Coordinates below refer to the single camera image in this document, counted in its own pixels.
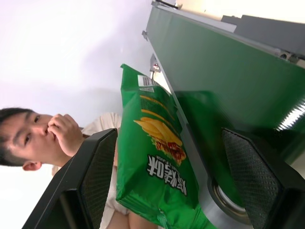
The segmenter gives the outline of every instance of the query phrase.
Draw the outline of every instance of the man's nose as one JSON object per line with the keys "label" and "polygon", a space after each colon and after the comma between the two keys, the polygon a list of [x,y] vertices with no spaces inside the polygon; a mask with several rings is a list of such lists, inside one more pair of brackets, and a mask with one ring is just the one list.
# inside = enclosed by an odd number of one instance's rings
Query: man's nose
{"label": "man's nose", "polygon": [[40,134],[40,135],[47,135],[48,134],[48,125],[47,124],[35,124],[32,126],[33,132]]}

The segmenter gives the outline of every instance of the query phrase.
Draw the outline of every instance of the man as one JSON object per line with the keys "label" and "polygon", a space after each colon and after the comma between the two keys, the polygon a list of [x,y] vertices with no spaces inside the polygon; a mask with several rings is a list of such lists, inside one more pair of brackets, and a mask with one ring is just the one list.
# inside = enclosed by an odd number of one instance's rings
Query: man
{"label": "man", "polygon": [[[30,109],[5,108],[0,110],[0,165],[21,166],[25,171],[36,171],[42,164],[62,167],[87,136],[120,125],[117,114],[107,113],[81,131],[68,114],[51,116]],[[157,229],[115,201],[116,165],[115,159],[101,229]]]}

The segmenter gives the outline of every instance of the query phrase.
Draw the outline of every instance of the hand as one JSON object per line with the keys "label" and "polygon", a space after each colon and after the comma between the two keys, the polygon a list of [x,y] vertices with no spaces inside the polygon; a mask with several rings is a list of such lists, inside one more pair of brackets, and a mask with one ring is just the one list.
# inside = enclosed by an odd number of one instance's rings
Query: hand
{"label": "hand", "polygon": [[63,152],[70,157],[74,156],[84,141],[74,119],[68,114],[58,114],[51,118],[48,126],[48,132],[55,134]]}

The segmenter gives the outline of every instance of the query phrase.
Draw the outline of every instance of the black mesh grille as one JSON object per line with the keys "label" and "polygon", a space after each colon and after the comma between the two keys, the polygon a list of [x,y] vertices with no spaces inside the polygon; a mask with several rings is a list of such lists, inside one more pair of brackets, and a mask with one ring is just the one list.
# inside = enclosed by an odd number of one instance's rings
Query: black mesh grille
{"label": "black mesh grille", "polygon": [[282,192],[278,180],[245,139],[223,131],[230,170],[247,214],[255,229],[263,229]]}
{"label": "black mesh grille", "polygon": [[92,220],[93,228],[99,229],[112,175],[116,135],[102,141],[86,173],[81,194]]}

